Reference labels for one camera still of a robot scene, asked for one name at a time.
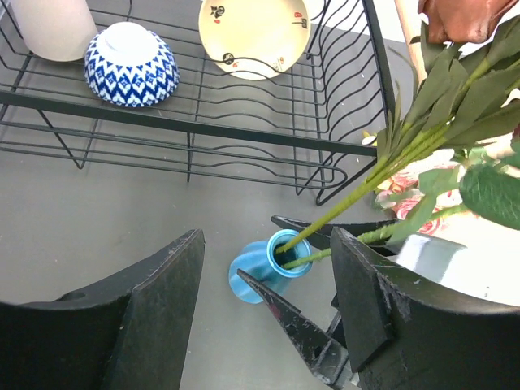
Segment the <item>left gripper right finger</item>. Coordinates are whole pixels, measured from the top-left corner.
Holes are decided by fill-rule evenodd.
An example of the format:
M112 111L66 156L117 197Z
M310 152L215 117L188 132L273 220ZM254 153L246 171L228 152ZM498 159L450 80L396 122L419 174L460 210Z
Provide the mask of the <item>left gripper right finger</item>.
M519 308L466 247L422 234L387 258L336 227L331 259L350 366L364 389L516 389Z

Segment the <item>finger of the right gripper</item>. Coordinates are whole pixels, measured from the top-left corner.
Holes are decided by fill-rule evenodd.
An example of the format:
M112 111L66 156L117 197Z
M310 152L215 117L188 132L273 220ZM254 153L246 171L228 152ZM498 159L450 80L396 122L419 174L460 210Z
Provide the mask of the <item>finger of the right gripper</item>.
M243 270L237 274L264 300L310 373L327 386L358 384L346 349L341 313L324 331L289 301Z
M292 229L297 232L303 231L310 226L310 222L300 219L293 219L281 215L271 216L271 222L282 229ZM330 246L330 237L334 227L342 228L354 236L360 236L363 233L372 232L376 229L396 223L397 219L386 219L382 221L366 222L366 223L328 223L321 227L317 232L311 234L307 240L309 243L319 250L327 249ZM377 240L370 243L369 246L378 254L383 256L398 255L398 244L387 244L387 239Z

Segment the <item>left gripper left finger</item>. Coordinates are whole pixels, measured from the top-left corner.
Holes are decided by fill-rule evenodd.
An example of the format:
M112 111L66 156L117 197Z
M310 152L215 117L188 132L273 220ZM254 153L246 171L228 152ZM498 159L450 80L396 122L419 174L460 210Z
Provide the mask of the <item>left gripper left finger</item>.
M177 389L204 255L193 229L55 301L2 303L2 388Z

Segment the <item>large pink peony stem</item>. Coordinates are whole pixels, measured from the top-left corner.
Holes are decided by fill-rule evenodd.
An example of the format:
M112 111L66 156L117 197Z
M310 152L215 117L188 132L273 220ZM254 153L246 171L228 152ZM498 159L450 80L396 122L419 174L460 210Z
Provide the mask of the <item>large pink peony stem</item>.
M441 207L434 208L432 214L427 217L422 227L418 228L419 232L431 233L435 232L438 227L442 224L442 221L448 218L450 215L465 213L469 209L463 204L461 195L458 194L458 201L455 201L455 193L459 193L459 190L450 190L438 196L437 201L441 201ZM383 224L375 230L363 233L354 233L362 243L373 244L378 241L387 241L392 236L396 235L396 231L401 229L404 225L408 225L408 220L405 219L404 210L408 210L410 213L423 201L416 201L415 199L405 199L399 205L396 213L397 220L391 223ZM317 262L325 257L332 255L331 248L326 248L317 253L313 253L309 256L286 262L282 265L285 270L293 270L299 266L305 265L311 262Z

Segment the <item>orange rose stem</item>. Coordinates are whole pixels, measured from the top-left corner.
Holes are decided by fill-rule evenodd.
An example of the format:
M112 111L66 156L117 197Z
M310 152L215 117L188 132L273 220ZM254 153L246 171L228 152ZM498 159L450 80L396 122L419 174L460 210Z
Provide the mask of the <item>orange rose stem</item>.
M501 130L519 120L508 102L519 86L519 18L508 17L515 1L420 1L420 33L411 40L421 50L425 77L415 80L406 114L401 104L388 112L376 138L371 173L323 217L276 249L282 254L345 212L385 180L438 149L481 141L479 127L505 117Z

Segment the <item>pink flower bunch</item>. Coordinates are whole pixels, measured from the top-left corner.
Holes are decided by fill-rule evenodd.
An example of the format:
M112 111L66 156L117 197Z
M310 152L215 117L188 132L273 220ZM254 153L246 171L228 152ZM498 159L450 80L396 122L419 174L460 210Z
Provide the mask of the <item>pink flower bunch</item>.
M396 222L379 227L373 232L363 233L361 238L365 243L375 243L379 240L387 240L397 229L397 224L406 219L406 215L424 198L425 193L420 189L420 177L426 177L427 173L436 173L438 170L449 170L456 166L451 161L454 155L452 149L442 149L433 152L432 155L412 162L404 169L390 176L375 190L376 202L383 208L391 210Z

